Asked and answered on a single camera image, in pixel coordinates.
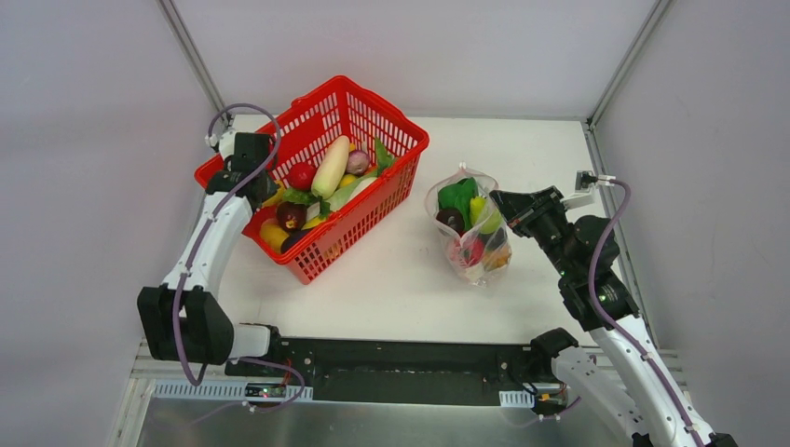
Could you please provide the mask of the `toy pineapple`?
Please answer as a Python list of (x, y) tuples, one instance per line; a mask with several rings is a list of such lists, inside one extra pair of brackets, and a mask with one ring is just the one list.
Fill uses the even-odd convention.
[(511, 256), (512, 250), (509, 243), (503, 243), (495, 249), (486, 250), (483, 257), (484, 270), (492, 272), (508, 266)]

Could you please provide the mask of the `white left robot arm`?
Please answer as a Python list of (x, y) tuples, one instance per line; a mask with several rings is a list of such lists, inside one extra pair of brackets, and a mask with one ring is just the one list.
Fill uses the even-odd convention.
[(278, 190), (268, 172), (276, 163), (274, 136), (228, 132), (229, 154), (197, 175), (205, 187), (198, 223), (177, 264), (137, 298), (143, 332), (154, 359), (222, 365), (248, 357), (262, 376), (277, 374), (284, 352), (263, 324), (234, 322), (219, 302), (230, 255), (253, 214)]

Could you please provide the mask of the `yellow mango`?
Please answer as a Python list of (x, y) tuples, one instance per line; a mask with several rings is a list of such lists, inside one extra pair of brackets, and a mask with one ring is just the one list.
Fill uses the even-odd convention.
[(282, 229), (276, 219), (264, 221), (259, 230), (259, 237), (276, 254), (282, 254), (281, 247), (290, 233)]

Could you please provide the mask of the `clear zip top bag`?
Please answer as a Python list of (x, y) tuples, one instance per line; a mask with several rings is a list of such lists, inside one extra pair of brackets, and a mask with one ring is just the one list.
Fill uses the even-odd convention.
[(496, 189), (497, 180), (462, 162), (424, 199), (446, 262), (471, 286), (489, 286), (511, 263), (507, 225), (490, 196)]

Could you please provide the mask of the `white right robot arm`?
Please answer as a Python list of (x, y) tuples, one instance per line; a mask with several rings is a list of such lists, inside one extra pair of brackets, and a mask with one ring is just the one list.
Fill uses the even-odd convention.
[(568, 313), (604, 351), (619, 376), (599, 372), (593, 358), (561, 328), (534, 338), (528, 366), (538, 380), (569, 385), (617, 437), (619, 446), (734, 446), (715, 431), (681, 390), (651, 340), (630, 292), (611, 265), (620, 254), (614, 218), (583, 215), (569, 222), (567, 198), (555, 187), (489, 195), (518, 237), (534, 239), (559, 273)]

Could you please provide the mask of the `green leafy bok choy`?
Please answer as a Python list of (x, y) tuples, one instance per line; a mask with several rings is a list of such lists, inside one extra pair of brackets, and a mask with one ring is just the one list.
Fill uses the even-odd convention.
[(478, 196), (478, 185), (474, 178), (463, 178), (456, 183), (443, 186), (437, 194), (440, 210), (458, 210), (463, 218), (464, 225), (471, 227), (470, 202)]

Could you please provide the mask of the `dark purple round fruit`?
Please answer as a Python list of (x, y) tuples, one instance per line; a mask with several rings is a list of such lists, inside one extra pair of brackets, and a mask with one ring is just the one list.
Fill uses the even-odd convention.
[(445, 208), (437, 212), (436, 221), (448, 226), (458, 235), (463, 236), (466, 232), (466, 225), (463, 213), (455, 208)]

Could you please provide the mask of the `red plastic shopping basket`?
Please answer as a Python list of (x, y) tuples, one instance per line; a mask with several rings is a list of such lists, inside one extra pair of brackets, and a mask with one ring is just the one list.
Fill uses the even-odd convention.
[[(241, 235), (252, 239), (275, 263), (287, 267), (303, 283), (317, 277), (408, 197), (420, 154), (429, 143), (428, 133), (397, 107), (343, 75), (296, 99), (289, 109), (254, 133), (270, 134), (277, 140), (276, 163), (268, 172), (278, 190), (253, 214)], [(306, 217), (300, 230), (311, 232), (285, 254), (276, 254), (259, 237), (259, 230), (264, 221), (276, 219), (284, 192), (292, 188), (286, 180), (288, 171), (299, 162), (308, 162), (318, 169), (327, 148), (341, 135), (350, 139), (349, 152), (359, 149), (371, 158), (371, 166), (358, 178), (376, 176), (374, 138), (380, 139), (396, 160), (341, 210), (327, 217)], [(215, 166), (217, 156), (215, 153), (196, 170), (196, 181), (204, 190), (198, 173)]]

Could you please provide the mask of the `green pear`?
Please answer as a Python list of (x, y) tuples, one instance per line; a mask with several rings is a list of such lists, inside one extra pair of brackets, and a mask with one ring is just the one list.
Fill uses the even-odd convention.
[(476, 196), (470, 200), (470, 222), (481, 235), (495, 233), (501, 221), (498, 208), (489, 197)]

